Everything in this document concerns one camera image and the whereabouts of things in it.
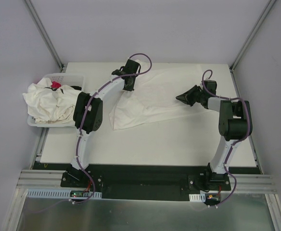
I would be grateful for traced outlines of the white red-print t-shirt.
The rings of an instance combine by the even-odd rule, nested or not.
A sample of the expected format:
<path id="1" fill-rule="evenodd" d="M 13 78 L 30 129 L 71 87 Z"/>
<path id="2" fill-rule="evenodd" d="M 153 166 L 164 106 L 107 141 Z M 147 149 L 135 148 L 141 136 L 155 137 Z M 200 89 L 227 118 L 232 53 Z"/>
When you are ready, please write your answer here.
<path id="1" fill-rule="evenodd" d="M 112 108 L 113 130 L 207 113 L 200 104 L 186 105 L 176 99 L 199 85 L 203 74 L 199 64 L 150 70 L 136 79 L 134 91 L 124 91 Z"/>

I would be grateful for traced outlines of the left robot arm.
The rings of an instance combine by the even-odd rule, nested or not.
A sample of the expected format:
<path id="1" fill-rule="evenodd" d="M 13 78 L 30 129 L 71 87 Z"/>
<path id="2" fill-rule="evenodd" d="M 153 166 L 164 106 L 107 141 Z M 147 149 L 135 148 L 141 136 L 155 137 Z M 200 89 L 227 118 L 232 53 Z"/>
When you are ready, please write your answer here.
<path id="1" fill-rule="evenodd" d="M 93 94 L 81 92 L 78 95 L 73 115 L 77 129 L 76 154 L 71 162 L 77 170 L 86 169 L 89 155 L 85 153 L 91 136 L 102 125 L 103 103 L 116 93 L 133 91 L 136 77 L 141 74 L 141 64 L 128 59 L 126 64 L 111 73 L 110 80 Z"/>

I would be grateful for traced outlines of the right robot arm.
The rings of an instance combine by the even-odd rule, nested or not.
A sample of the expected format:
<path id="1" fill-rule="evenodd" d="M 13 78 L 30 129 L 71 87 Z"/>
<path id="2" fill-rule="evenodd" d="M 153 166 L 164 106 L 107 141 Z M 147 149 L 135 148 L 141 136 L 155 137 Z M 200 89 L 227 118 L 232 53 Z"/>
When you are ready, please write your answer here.
<path id="1" fill-rule="evenodd" d="M 203 184 L 209 190 L 220 185 L 217 174 L 225 174 L 239 144 L 251 135 L 253 130 L 250 104 L 236 98 L 224 99 L 215 95 L 217 83 L 205 80 L 203 86 L 193 86 L 187 92 L 176 96 L 184 104 L 193 106 L 199 103 L 205 109 L 219 113 L 218 131 L 221 135 L 215 156 L 209 163 L 210 174 L 203 177 Z"/>

